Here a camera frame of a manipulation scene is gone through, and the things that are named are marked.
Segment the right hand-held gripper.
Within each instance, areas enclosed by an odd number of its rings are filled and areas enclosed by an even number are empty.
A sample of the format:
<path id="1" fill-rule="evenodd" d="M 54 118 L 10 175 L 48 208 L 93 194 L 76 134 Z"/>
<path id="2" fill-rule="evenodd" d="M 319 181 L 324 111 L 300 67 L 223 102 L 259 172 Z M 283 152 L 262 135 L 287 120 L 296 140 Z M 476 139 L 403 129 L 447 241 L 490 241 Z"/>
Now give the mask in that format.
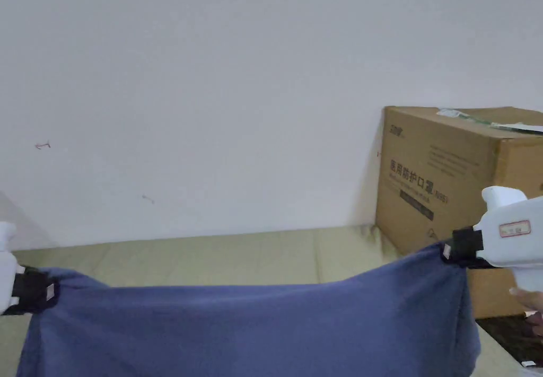
<path id="1" fill-rule="evenodd" d="M 440 258 L 465 268 L 507 268 L 518 288 L 542 291 L 542 197 L 491 186 L 481 192 L 487 211 L 477 224 L 440 241 Z"/>

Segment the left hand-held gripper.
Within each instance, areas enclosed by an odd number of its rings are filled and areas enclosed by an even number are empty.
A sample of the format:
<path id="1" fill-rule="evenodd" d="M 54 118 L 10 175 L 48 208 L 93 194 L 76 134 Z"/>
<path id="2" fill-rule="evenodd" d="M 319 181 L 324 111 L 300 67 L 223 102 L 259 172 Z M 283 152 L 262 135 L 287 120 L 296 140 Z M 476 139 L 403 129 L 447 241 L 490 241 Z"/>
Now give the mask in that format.
<path id="1" fill-rule="evenodd" d="M 60 296 L 60 281 L 36 268 L 25 267 L 8 250 L 16 227 L 1 222 L 1 315 L 39 313 L 53 308 Z"/>

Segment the person's right hand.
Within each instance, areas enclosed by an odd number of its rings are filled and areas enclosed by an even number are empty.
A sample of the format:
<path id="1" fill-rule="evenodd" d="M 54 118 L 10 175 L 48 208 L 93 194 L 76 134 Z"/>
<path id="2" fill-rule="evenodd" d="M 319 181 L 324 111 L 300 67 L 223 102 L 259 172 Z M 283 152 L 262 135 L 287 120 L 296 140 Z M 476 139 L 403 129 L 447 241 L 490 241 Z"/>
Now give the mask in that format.
<path id="1" fill-rule="evenodd" d="M 511 288 L 509 292 L 527 312 L 533 312 L 526 317 L 526 322 L 530 325 L 531 332 L 542 339 L 542 292 L 526 291 L 517 287 Z"/>

